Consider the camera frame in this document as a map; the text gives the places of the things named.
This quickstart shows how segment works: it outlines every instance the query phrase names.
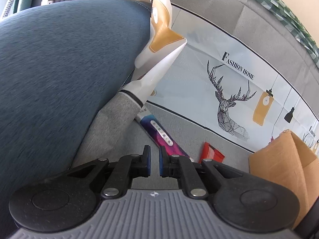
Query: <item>brown cardboard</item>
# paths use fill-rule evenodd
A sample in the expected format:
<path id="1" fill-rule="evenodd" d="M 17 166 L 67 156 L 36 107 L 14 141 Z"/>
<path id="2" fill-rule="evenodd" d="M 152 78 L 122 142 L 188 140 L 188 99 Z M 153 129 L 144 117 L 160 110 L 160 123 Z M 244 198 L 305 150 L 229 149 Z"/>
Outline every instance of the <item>brown cardboard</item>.
<path id="1" fill-rule="evenodd" d="M 286 130 L 249 157 L 250 173 L 290 189 L 299 199 L 299 224 L 319 195 L 319 160 L 292 131 Z"/>

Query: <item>metal rivet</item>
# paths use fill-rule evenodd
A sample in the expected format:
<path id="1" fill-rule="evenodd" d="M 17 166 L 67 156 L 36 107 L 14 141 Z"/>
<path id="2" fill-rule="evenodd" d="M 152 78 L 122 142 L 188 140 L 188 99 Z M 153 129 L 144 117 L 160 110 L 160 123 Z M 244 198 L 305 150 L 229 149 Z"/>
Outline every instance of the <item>metal rivet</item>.
<path id="1" fill-rule="evenodd" d="M 103 194 L 105 196 L 115 196 L 115 195 L 119 194 L 119 190 L 116 188 L 107 188 L 103 191 Z"/>
<path id="2" fill-rule="evenodd" d="M 194 197 L 202 197 L 206 195 L 206 191 L 203 189 L 192 189 L 190 194 L 192 194 Z"/>

